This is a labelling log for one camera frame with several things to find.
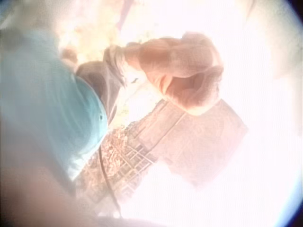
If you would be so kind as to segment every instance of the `teal shirt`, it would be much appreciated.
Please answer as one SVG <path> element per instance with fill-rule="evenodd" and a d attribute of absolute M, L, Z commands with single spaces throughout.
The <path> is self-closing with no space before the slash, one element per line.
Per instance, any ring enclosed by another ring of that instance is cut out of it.
<path fill-rule="evenodd" d="M 47 146 L 74 180 L 107 132 L 94 90 L 60 60 L 46 31 L 24 34 L 0 62 L 1 118 Z"/>

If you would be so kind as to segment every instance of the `man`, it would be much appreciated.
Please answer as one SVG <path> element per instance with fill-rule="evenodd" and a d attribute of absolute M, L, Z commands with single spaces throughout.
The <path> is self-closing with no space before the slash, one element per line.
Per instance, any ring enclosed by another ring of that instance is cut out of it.
<path fill-rule="evenodd" d="M 1 213 L 22 226 L 95 226 L 72 218 L 79 211 L 57 184 L 68 188 L 64 175 L 73 181 L 100 146 L 128 72 L 143 72 L 166 99 L 193 115 L 218 102 L 223 72 L 214 45 L 200 34 L 112 46 L 103 61 L 81 65 L 74 75 L 47 31 L 6 30 L 0 66 L 1 122 L 8 126 L 1 136 L 7 143 L 1 151 L 1 203 L 7 208 Z"/>

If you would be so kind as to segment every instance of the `blue shirt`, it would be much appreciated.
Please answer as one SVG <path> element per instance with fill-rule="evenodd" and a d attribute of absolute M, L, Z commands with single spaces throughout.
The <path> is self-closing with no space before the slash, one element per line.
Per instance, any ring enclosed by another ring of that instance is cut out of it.
<path fill-rule="evenodd" d="M 94 90 L 60 60 L 57 40 L 31 31 L 0 62 L 1 118 L 51 150 L 74 180 L 107 132 Z"/>

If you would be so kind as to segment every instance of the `person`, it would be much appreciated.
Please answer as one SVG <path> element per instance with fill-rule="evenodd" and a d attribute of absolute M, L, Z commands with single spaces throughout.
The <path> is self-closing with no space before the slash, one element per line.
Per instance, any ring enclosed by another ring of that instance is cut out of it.
<path fill-rule="evenodd" d="M 61 212 L 69 209 L 65 203 L 52 202 L 62 200 L 56 195 L 62 191 L 55 185 L 73 190 L 66 182 L 79 175 L 100 146 L 130 82 L 130 72 L 142 72 L 165 99 L 192 115 L 205 113 L 220 100 L 223 64 L 211 40 L 198 33 L 111 46 L 103 61 L 80 65 L 76 73 L 64 64 L 58 40 L 46 30 L 3 30 L 1 50 L 1 124 L 13 132 L 4 138 L 1 135 L 1 140 L 14 144 L 29 138 L 25 144 L 33 141 L 38 147 L 5 148 L 13 158 L 5 158 L 5 163 L 1 159 L 1 201 L 6 198 L 11 207 L 5 217 L 11 217 L 11 222 L 31 217 L 22 221 L 28 226 L 33 225 L 33 216 L 34 223 L 55 223 L 48 219 L 50 215 L 39 214 L 54 212 L 59 221 Z M 18 168 L 12 168 L 11 162 Z M 24 185 L 17 179 L 24 179 Z M 52 208 L 39 213 L 36 207 L 42 207 L 42 201 Z M 24 211 L 20 203 L 33 209 Z"/>

